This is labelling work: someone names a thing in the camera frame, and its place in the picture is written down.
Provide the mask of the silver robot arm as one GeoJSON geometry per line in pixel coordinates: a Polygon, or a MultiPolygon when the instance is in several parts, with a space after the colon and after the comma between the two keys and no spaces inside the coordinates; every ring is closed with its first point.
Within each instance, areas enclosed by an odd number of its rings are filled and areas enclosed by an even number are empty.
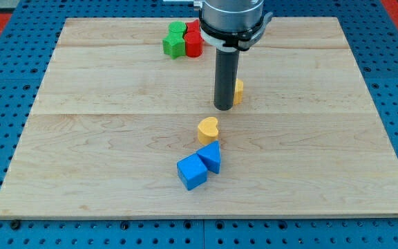
{"type": "Polygon", "coordinates": [[[241,33],[263,18],[263,0],[163,0],[164,4],[191,4],[202,24],[223,33],[241,33]]]}

